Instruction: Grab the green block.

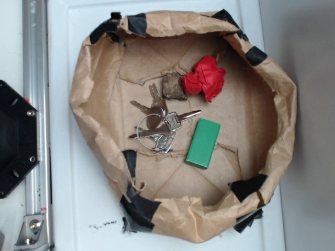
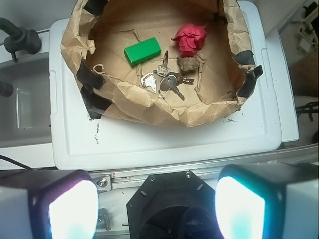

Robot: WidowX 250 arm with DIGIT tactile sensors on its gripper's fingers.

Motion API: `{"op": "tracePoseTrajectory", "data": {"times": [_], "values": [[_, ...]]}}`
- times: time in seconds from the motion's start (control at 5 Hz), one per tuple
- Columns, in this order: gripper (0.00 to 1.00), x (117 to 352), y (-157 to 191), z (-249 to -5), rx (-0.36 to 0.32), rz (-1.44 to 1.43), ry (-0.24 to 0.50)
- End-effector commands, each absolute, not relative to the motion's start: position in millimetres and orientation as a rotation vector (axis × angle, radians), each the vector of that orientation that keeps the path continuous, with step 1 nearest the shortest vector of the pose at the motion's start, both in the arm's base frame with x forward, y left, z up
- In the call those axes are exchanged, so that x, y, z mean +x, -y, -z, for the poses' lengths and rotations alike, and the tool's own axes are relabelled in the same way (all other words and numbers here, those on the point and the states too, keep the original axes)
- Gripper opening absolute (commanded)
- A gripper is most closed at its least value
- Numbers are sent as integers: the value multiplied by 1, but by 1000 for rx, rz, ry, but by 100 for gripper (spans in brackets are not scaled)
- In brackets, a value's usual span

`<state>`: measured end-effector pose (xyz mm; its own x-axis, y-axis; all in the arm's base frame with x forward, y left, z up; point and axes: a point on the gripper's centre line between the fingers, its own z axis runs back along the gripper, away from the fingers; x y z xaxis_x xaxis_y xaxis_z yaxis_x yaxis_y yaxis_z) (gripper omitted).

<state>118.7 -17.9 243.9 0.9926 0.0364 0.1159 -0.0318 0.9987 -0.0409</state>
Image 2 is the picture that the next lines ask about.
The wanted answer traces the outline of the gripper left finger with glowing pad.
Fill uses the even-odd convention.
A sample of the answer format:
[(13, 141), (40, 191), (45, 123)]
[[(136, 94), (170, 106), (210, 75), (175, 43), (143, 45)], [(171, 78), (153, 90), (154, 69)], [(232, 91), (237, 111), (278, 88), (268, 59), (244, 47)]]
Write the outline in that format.
[(2, 170), (2, 239), (91, 239), (97, 187), (84, 170)]

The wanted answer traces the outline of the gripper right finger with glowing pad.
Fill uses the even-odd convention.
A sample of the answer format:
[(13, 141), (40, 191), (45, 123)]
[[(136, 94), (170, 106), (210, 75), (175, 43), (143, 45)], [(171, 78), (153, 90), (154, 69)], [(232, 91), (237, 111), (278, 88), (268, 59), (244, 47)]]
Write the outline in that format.
[(216, 184), (215, 210), (226, 239), (317, 239), (319, 167), (229, 164)]

